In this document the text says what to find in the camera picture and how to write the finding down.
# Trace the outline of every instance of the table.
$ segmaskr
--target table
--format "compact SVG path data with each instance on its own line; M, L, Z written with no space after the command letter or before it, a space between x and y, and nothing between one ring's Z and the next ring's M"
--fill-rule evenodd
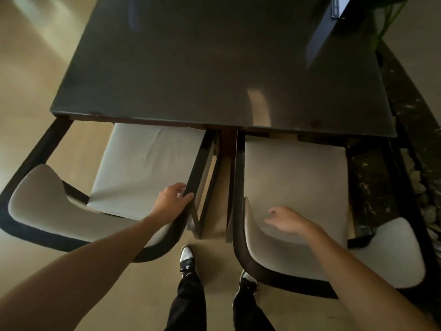
M337 21L329 3L98 0L51 112L396 136L371 47L372 14L354 11Z

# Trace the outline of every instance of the shoe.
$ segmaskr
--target shoe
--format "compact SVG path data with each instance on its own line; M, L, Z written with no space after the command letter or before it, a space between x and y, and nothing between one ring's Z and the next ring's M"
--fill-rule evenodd
M254 295L257 290L257 280L245 272L245 270L243 270L242 274L240 275L239 290L237 291L236 296L244 290L252 295Z
M181 259L179 260L179 267L182 277L190 273L196 273L196 254L195 250L190 244L186 244L181 249Z

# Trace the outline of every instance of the chair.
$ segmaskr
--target chair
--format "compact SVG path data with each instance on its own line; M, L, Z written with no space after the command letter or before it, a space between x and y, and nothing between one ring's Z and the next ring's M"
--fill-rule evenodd
M153 235L134 262L167 253L186 227L201 237L220 163L215 130L116 123L89 197L45 164L71 124L57 118L0 194L3 231L69 252L141 220L159 191L180 181L194 200Z
M374 235L348 240L353 192L348 166L353 156L377 146L402 217L378 227ZM263 221L271 206L288 205L319 223L408 298L425 297L438 283L439 267L399 152L393 139L362 140L345 148L238 132L229 228L240 264L264 284L337 298L309 246Z

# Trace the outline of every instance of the pant leg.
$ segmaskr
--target pant leg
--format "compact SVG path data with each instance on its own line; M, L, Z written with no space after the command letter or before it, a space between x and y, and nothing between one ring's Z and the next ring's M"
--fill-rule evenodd
M265 313L257 306L252 293L241 290L233 302L233 322L236 331L275 331Z
M172 303L164 331L206 331L207 309L204 287L196 273L184 276Z

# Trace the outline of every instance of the glossy black tabletop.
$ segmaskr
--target glossy black tabletop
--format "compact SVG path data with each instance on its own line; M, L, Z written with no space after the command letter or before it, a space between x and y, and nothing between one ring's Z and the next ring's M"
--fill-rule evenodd
M350 5L98 0L51 111L394 136L373 16Z

